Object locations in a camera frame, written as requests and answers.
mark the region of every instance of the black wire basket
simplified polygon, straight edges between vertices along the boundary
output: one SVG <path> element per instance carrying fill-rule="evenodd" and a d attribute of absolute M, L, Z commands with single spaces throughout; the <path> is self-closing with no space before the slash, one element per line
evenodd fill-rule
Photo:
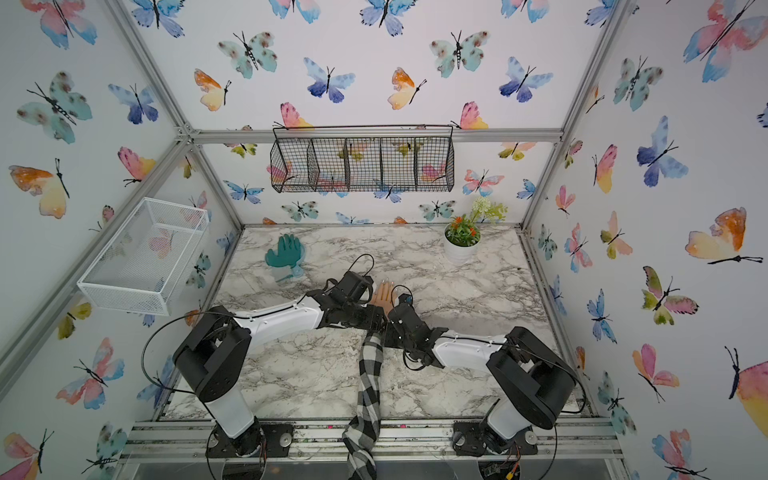
<path fill-rule="evenodd" d="M 273 132 L 270 173 L 279 194 L 453 188 L 450 126 L 276 127 Z"/>

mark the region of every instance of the white marble surface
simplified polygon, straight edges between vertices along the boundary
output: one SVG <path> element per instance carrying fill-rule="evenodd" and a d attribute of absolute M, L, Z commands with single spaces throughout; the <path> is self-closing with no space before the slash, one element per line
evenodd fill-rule
<path fill-rule="evenodd" d="M 264 227 L 246 230 L 223 279 L 216 303 L 250 310 L 296 299 L 341 278 L 361 253 L 371 253 L 375 281 L 408 286 L 414 307 L 430 326 L 495 335 L 520 325 L 557 352 L 549 321 L 511 226 L 484 225 L 477 256 L 464 266 L 442 254 L 444 226 Z M 307 248 L 306 275 L 277 284 L 264 255 L 277 238 L 293 233 Z M 355 267 L 364 272 L 369 263 Z M 283 337 L 249 354 L 239 385 L 256 416 L 344 418 L 354 415 L 358 355 L 364 332 L 320 329 Z M 484 415 L 503 392 L 492 376 L 468 369 L 402 364 L 402 350 L 385 349 L 381 374 L 384 418 Z M 187 388 L 182 380 L 178 388 Z M 166 419 L 206 418 L 191 395 L 174 394 Z"/>

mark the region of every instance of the white mesh basket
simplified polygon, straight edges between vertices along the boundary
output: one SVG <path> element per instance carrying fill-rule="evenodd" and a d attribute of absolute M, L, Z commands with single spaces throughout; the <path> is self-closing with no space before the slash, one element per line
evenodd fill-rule
<path fill-rule="evenodd" d="M 169 315 L 174 291 L 178 294 L 191 274 L 207 228 L 203 209 L 144 198 L 78 287 L 100 308 Z"/>

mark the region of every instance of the plaid cloth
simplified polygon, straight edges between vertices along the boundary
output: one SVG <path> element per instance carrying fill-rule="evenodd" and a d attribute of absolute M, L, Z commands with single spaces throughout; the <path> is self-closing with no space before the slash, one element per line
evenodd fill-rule
<path fill-rule="evenodd" d="M 357 416 L 342 434 L 349 450 L 349 480 L 376 480 L 376 464 L 371 450 L 379 437 L 379 374 L 384 361 L 382 334 L 368 332 L 360 352 L 360 384 L 357 393 Z"/>

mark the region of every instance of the blue butterfly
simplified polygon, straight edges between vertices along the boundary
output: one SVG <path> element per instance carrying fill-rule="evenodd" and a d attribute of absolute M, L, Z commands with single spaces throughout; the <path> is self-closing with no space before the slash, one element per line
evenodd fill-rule
<path fill-rule="evenodd" d="M 518 192 L 518 198 L 531 198 L 533 197 L 533 194 L 536 193 L 536 186 L 531 182 L 529 179 L 524 178 L 523 179 L 523 186 L 525 187 L 525 190 L 522 192 Z"/>
<path fill-rule="evenodd" d="M 525 103 L 526 101 L 531 100 L 531 97 L 533 97 L 531 89 L 539 88 L 547 84 L 554 76 L 552 73 L 531 75 L 531 72 L 533 72 L 536 67 L 528 67 L 527 71 L 523 70 L 520 62 L 515 57 L 509 58 L 508 66 L 507 76 L 511 80 L 509 83 L 502 85 L 498 89 L 505 97 L 518 92 L 517 99 L 520 103 Z"/>
<path fill-rule="evenodd" d="M 674 140 L 667 146 L 668 131 L 667 116 L 664 115 L 659 120 L 656 131 L 650 135 L 653 146 L 637 149 L 637 162 L 641 166 L 648 166 L 648 170 L 643 175 L 643 180 L 648 187 L 656 187 L 659 183 L 659 171 L 666 178 L 682 178 L 688 175 L 688 167 L 667 155 L 675 148 L 680 148 L 672 146 Z"/>
<path fill-rule="evenodd" d="M 154 23 L 157 28 L 163 28 L 174 38 L 184 35 L 182 27 L 171 20 L 184 6 L 184 0 L 133 0 L 140 6 L 132 11 L 136 22 L 142 27 L 151 27 Z"/>
<path fill-rule="evenodd" d="M 360 10 L 360 16 L 362 17 L 363 25 L 373 25 L 379 22 L 379 17 L 382 17 L 379 22 L 379 28 L 382 23 L 386 25 L 386 30 L 393 37 L 402 33 L 402 23 L 395 18 L 401 16 L 403 12 L 407 12 L 413 5 L 416 4 L 416 0 L 368 0 L 368 3 L 373 7 L 367 7 Z"/>
<path fill-rule="evenodd" d="M 131 87 L 131 91 L 118 87 L 115 84 L 109 84 L 108 88 L 118 98 L 120 103 L 130 107 L 128 110 L 128 121 L 132 124 L 139 125 L 143 122 L 142 114 L 146 115 L 151 121 L 157 120 L 157 109 L 149 106 L 150 103 L 154 102 L 152 90 L 149 87 L 145 87 L 140 93 L 136 92 L 136 85 Z"/>
<path fill-rule="evenodd" d="M 368 220 L 367 218 L 364 220 L 355 220 L 355 217 L 349 218 L 339 212 L 336 212 L 336 218 L 339 222 L 344 223 L 345 225 L 363 225 L 364 223 L 371 223 L 371 220 Z"/>
<path fill-rule="evenodd" d="M 339 91 L 340 88 L 344 89 L 349 87 L 355 81 L 355 74 L 348 73 L 345 75 L 337 75 L 331 77 L 334 69 L 323 71 L 320 66 L 314 61 L 304 58 L 304 64 L 306 65 L 306 74 L 315 79 L 315 83 L 311 84 L 306 89 L 310 91 L 310 94 L 321 98 L 326 91 L 328 91 L 328 98 L 338 104 L 344 100 L 344 94 Z"/>
<path fill-rule="evenodd" d="M 616 337 L 614 331 L 611 330 L 611 326 L 608 325 L 608 315 L 605 315 L 605 295 L 603 295 L 603 289 L 600 289 L 598 295 L 598 304 L 595 305 L 592 300 L 587 303 L 587 311 L 592 315 L 594 325 L 592 326 L 592 335 L 595 339 L 603 338 L 603 332 L 605 332 L 606 338 L 611 339 L 611 342 L 616 343 Z"/>
<path fill-rule="evenodd" d="M 261 200 L 259 197 L 257 197 L 257 195 L 264 191 L 263 188 L 248 188 L 248 185 L 241 187 L 240 185 L 233 184 L 227 180 L 225 180 L 224 183 L 233 190 L 230 192 L 230 197 L 232 197 L 233 200 L 243 199 L 248 200 L 252 204 L 261 203 Z"/>
<path fill-rule="evenodd" d="M 229 232 L 226 236 L 216 240 L 216 243 L 219 247 L 224 249 L 224 255 L 227 255 L 230 252 L 230 248 L 232 248 L 232 245 L 235 243 L 235 233 Z"/>
<path fill-rule="evenodd" d="M 394 187 L 387 188 L 383 185 L 379 185 L 379 191 L 374 192 L 373 196 L 376 198 L 383 198 L 387 199 L 389 198 L 390 201 L 392 201 L 393 204 L 399 204 L 400 200 L 400 194 L 402 194 L 403 190 L 395 190 Z"/>
<path fill-rule="evenodd" d="M 168 358 L 165 360 L 165 365 L 163 365 L 163 373 L 157 374 L 154 377 L 154 380 L 157 383 L 160 383 L 163 386 L 166 386 L 170 388 L 170 375 L 174 372 L 174 359 L 173 356 L 169 355 Z M 151 398 L 154 397 L 154 408 L 157 408 L 160 406 L 160 398 L 163 395 L 163 389 L 159 386 L 151 383 L 147 388 L 141 390 L 138 395 L 136 395 L 137 400 L 144 400 L 145 402 Z"/>
<path fill-rule="evenodd" d="M 428 222 L 433 221 L 435 217 L 451 218 L 451 215 L 453 215 L 452 207 L 456 204 L 456 200 L 450 200 L 441 204 L 438 204 L 437 202 L 432 203 L 434 206 L 428 204 L 419 205 L 419 209 L 422 211 L 422 216 Z"/>
<path fill-rule="evenodd" d="M 567 315 L 568 312 L 565 311 L 565 305 L 563 305 L 563 294 L 560 292 L 560 276 L 557 275 L 554 278 L 554 285 L 549 287 L 549 293 L 552 294 L 552 299 L 554 300 L 554 304 L 558 307 L 558 310 L 560 310 L 560 313 L 563 315 Z"/>
<path fill-rule="evenodd" d="M 614 3 L 616 3 L 616 0 L 600 0 L 600 1 L 603 4 L 602 7 L 595 7 L 591 9 L 589 12 L 587 12 L 587 19 L 584 20 L 584 23 L 586 23 L 587 25 L 597 25 L 599 22 L 603 22 L 603 25 L 605 25 L 605 20 L 611 14 L 611 10 L 613 10 L 614 8 Z"/>
<path fill-rule="evenodd" d="M 197 258 L 197 262 L 194 265 L 194 272 L 187 280 L 187 285 L 193 283 L 197 285 L 197 288 L 205 287 L 205 270 L 210 268 L 210 258 L 208 255 L 200 252 L 200 256 Z"/>

